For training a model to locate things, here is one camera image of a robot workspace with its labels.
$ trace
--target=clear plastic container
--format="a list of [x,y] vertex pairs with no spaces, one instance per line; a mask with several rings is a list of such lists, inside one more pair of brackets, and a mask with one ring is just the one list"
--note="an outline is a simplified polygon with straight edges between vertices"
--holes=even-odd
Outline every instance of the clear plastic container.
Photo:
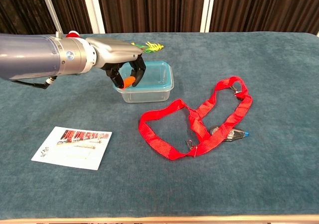
[[[127,103],[160,102],[169,98],[170,91],[174,88],[173,73],[171,67],[165,61],[145,62],[146,71],[139,84],[124,90],[114,87]],[[120,69],[121,76],[131,74],[131,66],[125,63]]]

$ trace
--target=brown curtain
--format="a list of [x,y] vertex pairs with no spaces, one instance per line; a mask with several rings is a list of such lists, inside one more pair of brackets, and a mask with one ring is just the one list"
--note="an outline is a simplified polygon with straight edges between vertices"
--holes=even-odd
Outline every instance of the brown curtain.
[[196,32],[204,0],[99,0],[107,33]]
[[44,0],[0,0],[0,32],[53,34],[55,27]]
[[92,33],[85,0],[52,0],[52,3],[64,33],[71,30]]
[[214,0],[210,31],[319,31],[319,0]]

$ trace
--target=white card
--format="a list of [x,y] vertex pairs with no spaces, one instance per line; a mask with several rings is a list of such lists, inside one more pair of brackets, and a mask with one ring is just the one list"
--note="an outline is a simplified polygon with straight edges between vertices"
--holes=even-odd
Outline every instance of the white card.
[[112,132],[55,127],[32,161],[98,170]]

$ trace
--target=red fabric strap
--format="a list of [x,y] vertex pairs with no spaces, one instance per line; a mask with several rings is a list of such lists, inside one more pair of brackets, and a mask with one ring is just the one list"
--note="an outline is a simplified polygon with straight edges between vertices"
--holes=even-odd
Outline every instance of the red fabric strap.
[[[230,88],[234,83],[241,84],[241,91],[235,93],[235,96],[241,100],[236,110],[220,125],[220,128],[210,135],[207,131],[202,118],[205,117],[216,104],[216,93],[220,90]],[[170,160],[176,160],[185,156],[199,156],[216,148],[228,135],[231,129],[238,124],[246,115],[251,104],[252,97],[248,94],[248,89],[240,77],[230,77],[219,81],[214,89],[212,96],[200,105],[196,110],[191,109],[186,103],[177,99],[168,107],[158,111],[145,112],[139,122],[139,131],[146,142],[158,153]],[[176,112],[182,108],[187,108],[189,111],[190,128],[196,133],[199,144],[192,148],[188,153],[181,153],[172,145],[159,138],[154,131],[146,124],[150,120],[158,120],[166,115]]]

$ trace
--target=teal fabric surface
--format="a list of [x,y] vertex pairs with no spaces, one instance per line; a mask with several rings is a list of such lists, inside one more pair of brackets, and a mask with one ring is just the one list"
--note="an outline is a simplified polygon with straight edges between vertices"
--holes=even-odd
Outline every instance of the teal fabric surface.
[[[169,99],[125,103],[99,69],[58,77],[47,90],[1,80],[1,220],[319,214],[318,37],[279,32],[99,36],[162,43],[162,51],[143,58],[171,65]],[[177,161],[142,139],[142,113],[177,98],[195,109],[230,76],[240,76],[254,99],[237,126],[249,137]],[[238,104],[231,90],[219,92],[205,125],[223,123]],[[187,115],[178,111],[150,126],[187,152],[185,141],[197,142]],[[55,126],[113,132],[98,171],[31,161]]]

